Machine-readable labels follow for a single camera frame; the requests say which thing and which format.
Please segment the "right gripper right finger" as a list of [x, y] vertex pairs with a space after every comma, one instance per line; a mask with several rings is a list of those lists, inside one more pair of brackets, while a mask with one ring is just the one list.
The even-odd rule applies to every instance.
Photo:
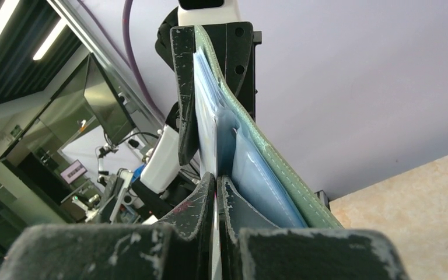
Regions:
[[392, 242], [372, 230], [282, 229], [231, 179], [217, 180], [223, 279], [408, 279]]

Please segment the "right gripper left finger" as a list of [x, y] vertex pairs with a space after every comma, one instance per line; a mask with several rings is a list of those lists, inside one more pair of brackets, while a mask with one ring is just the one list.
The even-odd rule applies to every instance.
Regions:
[[37, 225], [14, 242], [0, 279], [211, 279], [216, 180], [162, 219], [142, 224]]

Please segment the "grey-green card holder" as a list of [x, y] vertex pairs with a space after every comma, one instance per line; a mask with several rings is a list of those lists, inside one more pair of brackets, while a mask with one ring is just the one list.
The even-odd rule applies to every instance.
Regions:
[[207, 31], [195, 26], [194, 36], [201, 169], [224, 177], [246, 205], [277, 227], [340, 228], [234, 96]]

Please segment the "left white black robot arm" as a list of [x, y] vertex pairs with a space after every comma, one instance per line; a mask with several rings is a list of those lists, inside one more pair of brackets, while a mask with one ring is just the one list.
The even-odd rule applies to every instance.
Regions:
[[173, 208], [158, 195], [171, 185], [181, 167], [190, 163], [199, 144], [193, 66], [196, 25], [210, 36], [231, 92], [245, 111], [256, 117], [255, 48], [262, 42], [261, 32], [241, 20], [235, 1], [222, 1], [220, 6], [180, 1], [159, 26], [155, 43], [157, 54], [176, 75], [178, 101], [166, 117], [140, 178], [132, 185], [158, 218]]

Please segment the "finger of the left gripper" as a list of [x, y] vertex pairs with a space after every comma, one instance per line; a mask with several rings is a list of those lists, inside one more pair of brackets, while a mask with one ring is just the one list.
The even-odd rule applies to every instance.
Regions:
[[239, 103], [256, 119], [256, 46], [262, 32], [251, 22], [207, 24], [203, 26], [214, 47], [226, 84]]
[[178, 159], [184, 166], [194, 158], [199, 147], [193, 59], [196, 51], [195, 27], [174, 27], [170, 31], [170, 39], [180, 116]]

